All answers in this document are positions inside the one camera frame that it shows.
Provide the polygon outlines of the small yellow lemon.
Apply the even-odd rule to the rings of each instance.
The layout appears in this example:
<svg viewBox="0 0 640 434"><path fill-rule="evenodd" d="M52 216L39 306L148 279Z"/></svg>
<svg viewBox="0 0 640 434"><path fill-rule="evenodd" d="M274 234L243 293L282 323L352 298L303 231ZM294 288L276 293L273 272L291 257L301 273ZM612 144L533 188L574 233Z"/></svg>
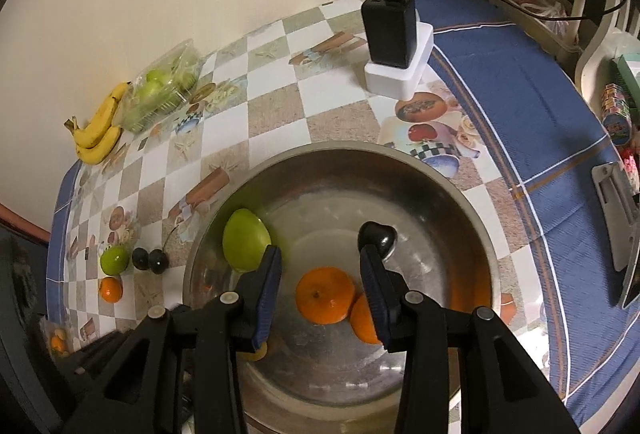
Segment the small yellow lemon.
<svg viewBox="0 0 640 434"><path fill-rule="evenodd" d="M254 353L245 353L245 352L237 352L236 356L240 359L245 360L246 362L258 362L258 360L262 360L265 358L268 353L268 343L262 342L260 347L254 351Z"/></svg>

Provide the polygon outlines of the dark plum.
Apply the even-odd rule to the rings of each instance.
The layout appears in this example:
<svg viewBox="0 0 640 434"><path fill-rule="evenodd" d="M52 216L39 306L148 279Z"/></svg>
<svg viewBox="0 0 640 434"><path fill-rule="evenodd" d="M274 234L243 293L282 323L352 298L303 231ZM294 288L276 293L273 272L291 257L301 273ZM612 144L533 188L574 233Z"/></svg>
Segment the dark plum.
<svg viewBox="0 0 640 434"><path fill-rule="evenodd" d="M148 257L149 270L155 275L161 275L168 269L168 256L162 249L154 249Z"/></svg>
<svg viewBox="0 0 640 434"><path fill-rule="evenodd" d="M131 253L134 268L145 272L149 269L149 252L143 248L135 248Z"/></svg>
<svg viewBox="0 0 640 434"><path fill-rule="evenodd" d="M374 246L383 261L392 255L396 242L397 230L393 226L378 224L372 220L365 222L358 232L358 250L361 251L365 246Z"/></svg>

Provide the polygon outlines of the small orange mandarin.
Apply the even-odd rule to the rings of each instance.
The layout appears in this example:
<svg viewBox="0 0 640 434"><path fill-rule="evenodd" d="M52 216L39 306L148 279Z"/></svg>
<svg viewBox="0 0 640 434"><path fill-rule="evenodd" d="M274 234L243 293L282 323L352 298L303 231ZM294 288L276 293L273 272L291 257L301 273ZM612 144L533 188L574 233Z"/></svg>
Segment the small orange mandarin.
<svg viewBox="0 0 640 434"><path fill-rule="evenodd" d="M122 299L124 288L119 278L105 277L99 284L99 295L104 302L115 304Z"/></svg>

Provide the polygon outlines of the large steel bowl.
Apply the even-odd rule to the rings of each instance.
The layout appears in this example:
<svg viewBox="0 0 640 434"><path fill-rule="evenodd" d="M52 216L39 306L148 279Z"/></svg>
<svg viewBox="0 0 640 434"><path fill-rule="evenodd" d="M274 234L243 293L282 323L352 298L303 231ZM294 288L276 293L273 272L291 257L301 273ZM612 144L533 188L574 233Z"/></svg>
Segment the large steel bowl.
<svg viewBox="0 0 640 434"><path fill-rule="evenodd" d="M193 243L186 304L201 307L238 283L222 234L239 210L254 214L282 253L265 356L239 364L253 432L393 431L405 357L375 342L364 319L363 224L396 230L385 265L410 289L459 312L499 303L497 258L477 212L446 177L403 152L324 142L278 154L234 180Z"/></svg>

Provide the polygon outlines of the smartphone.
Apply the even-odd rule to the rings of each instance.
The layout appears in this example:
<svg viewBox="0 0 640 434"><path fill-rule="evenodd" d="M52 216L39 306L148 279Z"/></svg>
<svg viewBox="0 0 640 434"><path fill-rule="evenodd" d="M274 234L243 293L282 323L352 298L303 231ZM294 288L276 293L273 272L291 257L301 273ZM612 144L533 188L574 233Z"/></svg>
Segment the smartphone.
<svg viewBox="0 0 640 434"><path fill-rule="evenodd" d="M626 310L639 297L639 237L631 238L629 260L624 269L625 277L618 306Z"/></svg>

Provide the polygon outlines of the banana bunch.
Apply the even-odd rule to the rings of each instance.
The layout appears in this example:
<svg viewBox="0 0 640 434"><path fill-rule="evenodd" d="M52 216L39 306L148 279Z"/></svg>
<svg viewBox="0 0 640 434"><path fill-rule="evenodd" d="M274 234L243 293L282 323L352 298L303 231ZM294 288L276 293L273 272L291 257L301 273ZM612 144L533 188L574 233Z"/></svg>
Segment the banana bunch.
<svg viewBox="0 0 640 434"><path fill-rule="evenodd" d="M122 128L114 125L113 119L129 87L129 82L116 85L84 128L78 124L74 116L64 122L66 130L73 136L76 154L82 163L97 165L116 146L122 134Z"/></svg>

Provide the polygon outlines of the checkered blue tablecloth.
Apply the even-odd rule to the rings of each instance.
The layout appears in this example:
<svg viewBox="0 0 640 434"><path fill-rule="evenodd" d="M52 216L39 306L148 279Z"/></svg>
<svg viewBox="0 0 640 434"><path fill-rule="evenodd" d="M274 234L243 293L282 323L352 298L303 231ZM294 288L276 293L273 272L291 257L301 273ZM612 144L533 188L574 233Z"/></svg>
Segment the checkered blue tablecloth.
<svg viewBox="0 0 640 434"><path fill-rule="evenodd" d="M360 0L268 24L208 55L194 102L101 164L75 164L55 206L47 312L85 342L180 301L190 246L224 180L326 140L414 151L463 192L498 256L502 310L574 420L597 431L639 371L639 309L618 306L591 170L617 158L564 71L483 0L416 0L435 30L423 98L402 108L364 89ZM99 295L100 256L126 246L122 299ZM135 248L162 249L161 275Z"/></svg>

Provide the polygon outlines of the clear box of green fruit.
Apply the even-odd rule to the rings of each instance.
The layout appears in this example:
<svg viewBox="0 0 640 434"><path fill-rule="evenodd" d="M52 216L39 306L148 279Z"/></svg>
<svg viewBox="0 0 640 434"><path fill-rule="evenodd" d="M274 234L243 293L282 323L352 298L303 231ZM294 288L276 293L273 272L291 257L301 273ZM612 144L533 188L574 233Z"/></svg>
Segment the clear box of green fruit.
<svg viewBox="0 0 640 434"><path fill-rule="evenodd" d="M130 83L113 123L139 134L184 105L194 90L203 58L189 38L168 50Z"/></svg>

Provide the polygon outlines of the colourful can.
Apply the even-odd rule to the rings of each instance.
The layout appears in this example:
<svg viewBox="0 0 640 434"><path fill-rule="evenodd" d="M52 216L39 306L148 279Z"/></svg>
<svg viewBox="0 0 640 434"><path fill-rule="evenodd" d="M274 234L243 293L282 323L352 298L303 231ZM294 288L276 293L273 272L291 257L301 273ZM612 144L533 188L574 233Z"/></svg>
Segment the colourful can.
<svg viewBox="0 0 640 434"><path fill-rule="evenodd" d="M623 147L631 141L632 123L624 90L615 83L608 83L601 96L602 125L612 143Z"/></svg>

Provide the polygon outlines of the black power adapter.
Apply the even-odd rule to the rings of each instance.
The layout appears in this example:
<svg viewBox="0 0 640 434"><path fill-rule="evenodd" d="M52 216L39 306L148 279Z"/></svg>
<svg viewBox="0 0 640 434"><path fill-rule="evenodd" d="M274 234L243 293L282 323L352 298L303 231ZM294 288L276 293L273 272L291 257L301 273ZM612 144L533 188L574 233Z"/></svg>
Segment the black power adapter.
<svg viewBox="0 0 640 434"><path fill-rule="evenodd" d="M416 2L364 0L360 12L371 60L407 69L416 52Z"/></svg>

